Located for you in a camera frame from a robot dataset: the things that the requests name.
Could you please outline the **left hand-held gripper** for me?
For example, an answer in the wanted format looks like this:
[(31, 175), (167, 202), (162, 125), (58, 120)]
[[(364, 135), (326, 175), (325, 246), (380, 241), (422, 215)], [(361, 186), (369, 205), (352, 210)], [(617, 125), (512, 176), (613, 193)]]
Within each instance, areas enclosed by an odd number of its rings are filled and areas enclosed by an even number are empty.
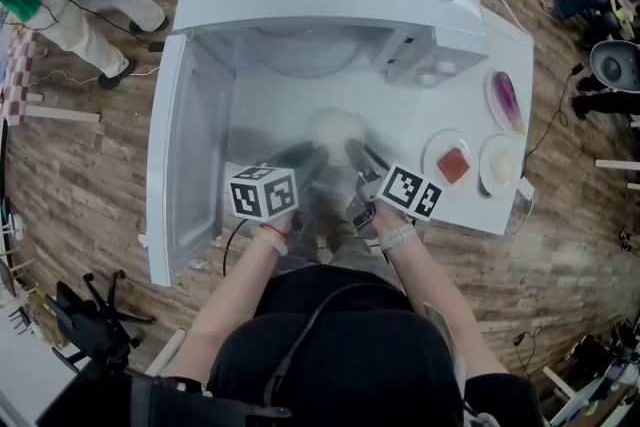
[(250, 221), (271, 221), (298, 210), (328, 159), (326, 145), (314, 147), (311, 141), (305, 141), (245, 167), (229, 178), (233, 215)]

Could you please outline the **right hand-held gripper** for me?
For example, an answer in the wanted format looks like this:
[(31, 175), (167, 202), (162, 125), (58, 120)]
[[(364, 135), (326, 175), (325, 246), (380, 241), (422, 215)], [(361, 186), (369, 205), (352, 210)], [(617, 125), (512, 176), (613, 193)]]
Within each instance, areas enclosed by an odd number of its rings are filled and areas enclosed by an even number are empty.
[(347, 207), (347, 218), (358, 238), (376, 238), (372, 222), (377, 201), (396, 208), (412, 222), (430, 220), (442, 198), (440, 187), (425, 175), (398, 163), (389, 170), (389, 164), (375, 151), (354, 138), (345, 142), (345, 152), (359, 175), (356, 194)]

